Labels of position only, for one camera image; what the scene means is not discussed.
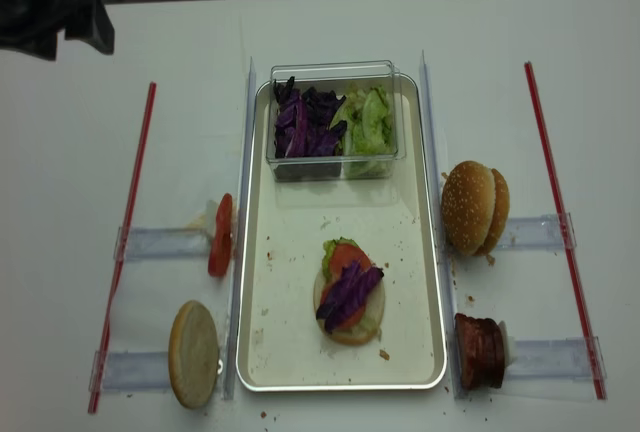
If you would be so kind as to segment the left red rod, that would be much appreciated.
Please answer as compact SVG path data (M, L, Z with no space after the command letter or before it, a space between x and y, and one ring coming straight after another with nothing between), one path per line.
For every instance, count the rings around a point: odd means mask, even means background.
M135 210L137 191L138 191L140 175L141 175L141 170L142 170L142 165L144 160L146 143L147 143L150 124L151 124L151 118L152 118L153 107L154 107L155 96L156 96L156 89L157 89L157 84L155 82L151 82L149 84L149 89L147 93L145 110L144 110L143 120L141 124L141 130L140 130L138 146L136 150L134 166L132 170L132 176L130 180L124 218L120 227L118 238L116 240L114 269L113 269L109 296L107 300L103 330L102 330L100 345L99 345L97 354L94 357L94 365L96 366L96 369L92 373L92 377L90 381L90 399L89 399L88 408L87 408L87 413L89 415L96 414L96 412L98 411L98 405L101 397L101 384L102 384L102 378L104 374L104 364L106 362L106 356L108 353L110 336L111 336L111 329L110 329L111 308L112 308L113 299L115 297L115 294L119 285L120 277L122 274L122 270L123 270L124 254L128 244L128 235L131 228L132 218Z

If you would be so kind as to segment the lower left clear holder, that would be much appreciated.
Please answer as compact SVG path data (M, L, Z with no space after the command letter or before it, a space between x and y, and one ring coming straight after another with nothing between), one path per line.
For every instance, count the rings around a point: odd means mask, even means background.
M90 392L162 391L171 388L167 352L100 352L94 355Z

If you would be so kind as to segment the stacked meat patties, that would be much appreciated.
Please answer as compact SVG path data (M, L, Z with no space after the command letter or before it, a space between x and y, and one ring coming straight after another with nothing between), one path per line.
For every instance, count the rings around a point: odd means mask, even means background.
M506 346L497 322L455 314L460 382L464 390L502 387L506 370Z

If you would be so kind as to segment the white stopper by patties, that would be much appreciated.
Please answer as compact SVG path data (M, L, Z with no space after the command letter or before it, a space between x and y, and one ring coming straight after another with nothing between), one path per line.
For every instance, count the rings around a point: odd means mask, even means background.
M508 333L507 325L504 321L498 323L501 332L504 349L505 368L508 368L517 358L517 346L515 339Z

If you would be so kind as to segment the sesame top bun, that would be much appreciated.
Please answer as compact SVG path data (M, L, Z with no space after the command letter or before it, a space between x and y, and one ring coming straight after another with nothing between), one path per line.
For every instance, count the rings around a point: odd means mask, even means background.
M447 238L460 254L471 256L484 244L495 202L495 178L485 165L464 161L448 174L441 213Z

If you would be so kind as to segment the red rod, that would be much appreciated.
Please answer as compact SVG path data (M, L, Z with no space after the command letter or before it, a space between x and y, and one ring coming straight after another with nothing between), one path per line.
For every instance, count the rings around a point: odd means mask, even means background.
M524 63L524 71L540 136L546 169L549 176L556 215L558 217L559 229L564 243L565 255L569 268L569 274L581 325L581 331L585 341L587 342L587 354L591 369L595 397L599 401L606 401L608 399L606 390L606 379L604 377L604 369L601 365L601 360L597 355L597 347L594 344L594 340L596 339L596 337L592 331L591 321L583 292L580 271L575 253L573 226L570 224L570 214L566 211L566 207L564 204L560 182L558 179L553 157L551 142L549 139L544 112L538 91L538 85L535 78L533 65L530 61Z
M140 130L138 146L136 150L134 166L132 170L132 176L130 180L124 218L120 227L118 238L116 240L114 269L113 269L109 296L107 300L103 330L102 330L100 345L99 345L97 354L94 357L94 365L96 366L96 369L92 373L92 377L90 381L90 399L89 399L88 408L87 408L87 413L89 415L96 414L96 412L98 411L98 405L101 397L101 384L102 384L102 378L104 374L104 364L106 362L106 356L108 353L110 336L111 336L111 329L110 329L111 308L112 308L113 299L115 297L115 294L119 285L120 277L122 274L122 270L123 270L124 254L128 244L128 235L131 228L132 218L135 210L137 191L138 191L140 175L141 175L141 170L142 170L142 165L144 160L146 143L147 143L150 124L151 124L151 118L152 118L153 107L154 107L155 96L156 96L156 89L157 89L157 84L155 82L151 82L149 84L149 89L147 93L145 110L144 110L143 120L141 124L141 130Z

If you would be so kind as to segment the upper left clear holder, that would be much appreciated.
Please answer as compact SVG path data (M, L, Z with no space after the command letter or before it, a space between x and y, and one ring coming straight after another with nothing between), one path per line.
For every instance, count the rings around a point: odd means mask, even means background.
M201 228L120 227L114 247L116 262L206 257L210 239Z

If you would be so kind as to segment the purple cabbage pile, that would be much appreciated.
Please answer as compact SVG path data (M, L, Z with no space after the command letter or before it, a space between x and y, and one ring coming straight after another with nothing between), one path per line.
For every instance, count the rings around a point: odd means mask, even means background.
M291 76L286 83L274 82L272 92L277 103L274 129L275 158L329 157L343 153L348 128L338 111L346 98L333 90L301 91Z

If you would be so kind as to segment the upper right clear holder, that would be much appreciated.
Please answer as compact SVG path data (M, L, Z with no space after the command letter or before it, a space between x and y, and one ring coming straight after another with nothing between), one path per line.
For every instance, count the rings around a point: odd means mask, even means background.
M560 251L575 247L571 215L561 213L509 218L495 250Z

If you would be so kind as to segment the right red rod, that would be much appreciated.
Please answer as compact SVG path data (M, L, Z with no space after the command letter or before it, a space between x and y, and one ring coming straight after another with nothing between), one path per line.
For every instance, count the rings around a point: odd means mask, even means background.
M533 65L530 61L524 63L524 71L540 136L546 169L549 176L556 215L558 217L559 229L564 243L565 255L569 268L569 274L581 325L581 331L585 341L587 342L587 354L591 369L595 397L599 401L606 401L608 399L606 390L606 379L604 377L604 369L601 365L601 360L597 355L597 347L594 344L594 340L596 339L596 337L592 331L591 321L583 292L580 271L575 253L573 226L570 224L570 214L566 211L566 207L564 204L560 182L558 179L553 157L551 142L549 139L544 112L538 91L538 85L535 78Z

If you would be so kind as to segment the tomato slice on bun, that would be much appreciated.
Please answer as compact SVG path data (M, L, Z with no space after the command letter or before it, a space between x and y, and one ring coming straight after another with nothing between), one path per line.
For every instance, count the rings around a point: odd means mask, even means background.
M315 317L326 333L356 325L364 316L367 301L384 277L362 249L344 238L326 241L322 260L324 285Z

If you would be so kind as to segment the upright tomato slices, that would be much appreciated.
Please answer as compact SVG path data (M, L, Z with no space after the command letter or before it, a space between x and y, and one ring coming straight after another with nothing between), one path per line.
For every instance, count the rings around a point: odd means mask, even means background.
M233 247L233 198L225 193L215 215L215 231L208 259L208 273L212 277L223 277L228 269Z

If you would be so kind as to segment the bottom bun on tray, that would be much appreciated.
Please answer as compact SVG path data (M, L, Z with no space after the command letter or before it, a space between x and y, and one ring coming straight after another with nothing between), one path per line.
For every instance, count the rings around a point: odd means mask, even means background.
M324 285L325 281L322 277L322 271L319 271L316 275L314 282L314 312L316 312L316 306L320 299L320 289ZM332 334L325 332L323 328L323 322L317 321L321 331L331 340L346 345L362 345L369 342L374 336L377 336L380 332L380 324L384 314L385 308L385 287L384 282L381 281L379 286L369 296L367 301L366 311L362 319L353 327L336 330Z

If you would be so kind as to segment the green lettuce pile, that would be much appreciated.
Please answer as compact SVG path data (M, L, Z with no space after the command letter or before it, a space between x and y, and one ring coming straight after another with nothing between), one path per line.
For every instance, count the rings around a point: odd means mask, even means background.
M330 128L343 123L344 134L337 150L343 156L363 156L364 160L344 163L347 179L381 178L390 174L395 153L394 124L390 97L381 85L350 86Z

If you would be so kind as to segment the upright bun half left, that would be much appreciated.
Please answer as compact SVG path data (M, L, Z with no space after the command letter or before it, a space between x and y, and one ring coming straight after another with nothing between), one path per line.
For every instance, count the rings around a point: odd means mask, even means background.
M169 339L171 388L187 409L198 409L211 398L218 374L219 343L215 322L199 301L184 303L175 316Z

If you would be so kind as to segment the lower right clear holder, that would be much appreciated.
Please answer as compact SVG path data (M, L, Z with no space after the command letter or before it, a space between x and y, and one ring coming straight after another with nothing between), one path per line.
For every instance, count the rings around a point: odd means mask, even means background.
M507 339L506 380L605 380L597 337L553 340Z

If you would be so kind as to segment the white metal serving tray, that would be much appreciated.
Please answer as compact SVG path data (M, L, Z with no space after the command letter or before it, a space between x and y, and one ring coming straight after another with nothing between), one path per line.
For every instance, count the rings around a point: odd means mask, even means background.
M406 153L383 179L279 182L266 160L270 88L255 96L236 368L254 392L424 390L447 354L418 88L402 75ZM380 331L331 340L315 319L323 245L354 240L384 271Z

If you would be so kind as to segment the lettuce leaf on bun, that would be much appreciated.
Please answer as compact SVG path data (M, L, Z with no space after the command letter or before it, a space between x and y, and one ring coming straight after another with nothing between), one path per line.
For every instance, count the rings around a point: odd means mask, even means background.
M323 243L322 274L327 282L338 280L345 267L354 261L368 260L366 254L352 239L341 237Z

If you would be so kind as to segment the plain bun behind sesame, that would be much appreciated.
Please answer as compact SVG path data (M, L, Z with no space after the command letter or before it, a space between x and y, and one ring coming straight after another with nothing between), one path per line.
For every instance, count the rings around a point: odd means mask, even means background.
M497 169L492 169L491 172L495 182L495 206L487 237L476 251L476 254L480 256L489 254L496 247L505 229L510 210L510 194L507 182Z

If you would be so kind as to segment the clear plastic salad container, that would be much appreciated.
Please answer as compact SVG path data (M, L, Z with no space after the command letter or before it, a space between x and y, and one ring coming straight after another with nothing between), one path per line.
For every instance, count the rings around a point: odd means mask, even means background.
M405 152L403 131L403 105L401 99L400 74L392 62L388 60L324 63L308 65L276 65L271 69L268 84L268 119L266 122L265 158L272 168L274 177L279 181L310 181L347 179L344 176L344 163L364 160L363 156L329 156L275 158L274 129L277 114L277 103L272 92L274 82L286 83L294 76L296 86L304 91L315 87L318 91L333 90L341 98L350 86L369 88L381 85L390 97L390 105L394 124L395 153L391 157L392 169L395 162Z

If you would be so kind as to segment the purple cabbage strips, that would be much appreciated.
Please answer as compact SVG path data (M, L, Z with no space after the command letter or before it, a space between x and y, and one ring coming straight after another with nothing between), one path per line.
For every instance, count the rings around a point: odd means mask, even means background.
M321 297L316 309L316 319L324 321L324 330L331 334L348 322L366 305L383 277L383 270L376 266L362 271L359 261L344 267L340 278Z

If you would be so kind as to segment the white stopper by tomato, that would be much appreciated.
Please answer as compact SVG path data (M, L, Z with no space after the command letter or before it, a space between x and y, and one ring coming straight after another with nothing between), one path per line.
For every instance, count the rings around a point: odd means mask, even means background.
M209 239L212 239L216 232L217 209L218 203L214 200L208 200L206 203L205 212L202 215L201 228Z

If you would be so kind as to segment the clear holder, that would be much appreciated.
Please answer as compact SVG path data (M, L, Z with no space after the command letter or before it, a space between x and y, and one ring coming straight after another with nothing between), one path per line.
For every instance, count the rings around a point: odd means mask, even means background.
M206 257L210 239L201 228L120 227L114 247L116 262Z
M94 355L90 392L162 391L171 388L167 352L100 352Z
M575 247L571 215L561 213L509 218L495 250L560 251Z
M553 340L507 339L506 380L605 380L597 337Z

